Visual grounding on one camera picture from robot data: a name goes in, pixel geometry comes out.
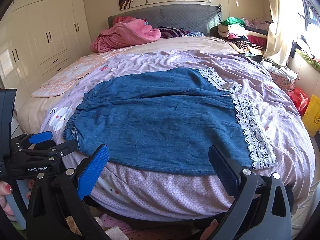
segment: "white wardrobe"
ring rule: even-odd
[[[0,75],[16,109],[57,72],[90,54],[83,0],[14,0],[0,22]]]

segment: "gray headboard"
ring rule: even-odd
[[[221,5],[170,4],[137,9],[108,17],[109,27],[117,16],[131,16],[147,19],[153,27],[165,26],[184,29],[190,32],[203,32],[208,35],[210,29],[221,21]]]

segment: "yellow bag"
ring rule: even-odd
[[[320,128],[320,99],[312,95],[308,108],[302,117],[302,122],[310,136],[315,136]]]

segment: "yellow curtain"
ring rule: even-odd
[[[289,58],[292,41],[297,37],[299,15],[297,0],[270,0],[273,23],[268,32],[267,50],[264,59],[285,66]]]

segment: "lavender bedsheet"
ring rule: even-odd
[[[82,102],[85,92],[96,84],[133,73],[163,71],[175,67],[213,67],[225,81],[242,85],[238,96],[256,103],[260,119],[271,139],[278,165],[255,170],[256,174],[278,172],[284,184],[293,186],[295,208],[308,196],[315,169],[310,138],[290,98],[277,87],[259,64],[237,54],[208,54],[199,50],[158,51],[119,55],[82,78],[55,104],[41,126],[50,130],[57,143],[68,118]],[[74,152],[63,158],[65,166],[76,167],[84,155]],[[217,176],[182,176],[139,171],[108,163],[91,197],[120,215],[154,221],[200,219],[225,212],[233,198],[228,196]]]

